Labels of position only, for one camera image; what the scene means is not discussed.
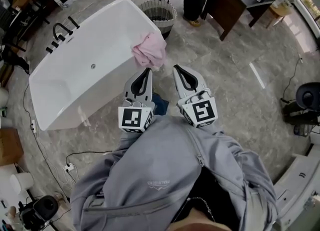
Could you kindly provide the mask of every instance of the pink towel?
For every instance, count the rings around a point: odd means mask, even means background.
[[[166,41],[160,33],[148,33],[142,36],[141,43],[132,48],[132,53],[143,67],[161,67],[166,59]]]

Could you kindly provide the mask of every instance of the shoe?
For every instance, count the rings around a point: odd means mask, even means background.
[[[195,28],[198,28],[198,27],[201,26],[200,22],[199,22],[197,19],[196,19],[196,20],[189,20],[189,19],[187,19],[185,16],[183,16],[183,18],[184,18],[186,21],[188,21],[188,23],[189,23],[191,26],[193,26],[193,27],[195,27]]]

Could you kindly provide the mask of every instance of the wooden stool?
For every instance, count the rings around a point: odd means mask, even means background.
[[[272,5],[270,5],[269,10],[274,18],[271,19],[266,28],[269,28],[271,25],[275,25],[278,20],[282,22],[285,16],[288,16],[292,13],[292,8],[283,3],[279,4],[278,8],[275,8]]]

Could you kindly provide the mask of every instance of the marble floor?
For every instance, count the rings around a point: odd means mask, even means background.
[[[31,70],[46,55],[46,47],[53,40],[52,27],[56,22],[64,22],[71,15],[81,23],[91,14],[114,0],[78,0],[66,10],[57,8],[49,17],[50,25],[43,24],[27,44],[25,57],[31,63]],[[146,0],[132,0],[137,5]],[[200,72],[216,100],[218,123],[225,132],[237,139],[247,150],[259,153],[273,181],[285,170],[293,153],[304,154],[309,139],[295,136],[293,127],[282,121],[279,99],[293,75],[295,64],[301,54],[303,62],[297,65],[296,75],[286,91],[285,98],[293,99],[299,85],[320,82],[319,51],[303,50],[290,26],[295,19],[288,19],[266,29],[270,13],[252,27],[248,26],[250,16],[244,15],[221,42],[220,28],[210,17],[201,21],[199,28],[191,27],[182,19],[183,0],[170,0],[178,12],[178,18],[167,38],[167,61],[163,68],[154,73],[154,90],[170,102],[169,115],[179,115],[176,102],[178,95],[174,86],[172,67],[181,64]],[[306,37],[306,28],[300,33]],[[259,74],[257,79],[253,68]],[[35,186],[35,196],[53,194],[60,191],[50,174],[35,138],[29,129],[29,116],[23,108],[24,91],[28,76],[19,68],[9,81],[8,117],[18,129],[24,148],[21,166],[29,170]],[[41,131],[37,139],[41,150],[50,161],[53,174],[67,195],[71,194],[72,181],[62,170],[66,156],[87,150],[107,151],[117,147],[121,132],[118,129],[117,107],[120,96],[109,102],[89,118],[91,126]],[[30,90],[26,90],[25,106],[35,119]],[[99,154],[73,155],[69,160],[77,166],[79,177],[90,168]],[[56,222],[60,230],[73,230],[70,212]]]

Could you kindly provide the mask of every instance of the electrical outlet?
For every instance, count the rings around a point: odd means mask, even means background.
[[[72,171],[74,168],[75,168],[75,166],[74,166],[71,162],[69,163],[69,166],[66,165],[66,166],[63,167],[63,169],[64,169],[65,172],[66,172],[66,171],[70,172],[70,171]]]
[[[31,130],[32,130],[33,133],[37,133],[37,123],[36,123],[36,120],[32,120],[32,121],[31,121],[30,127],[31,127]]]

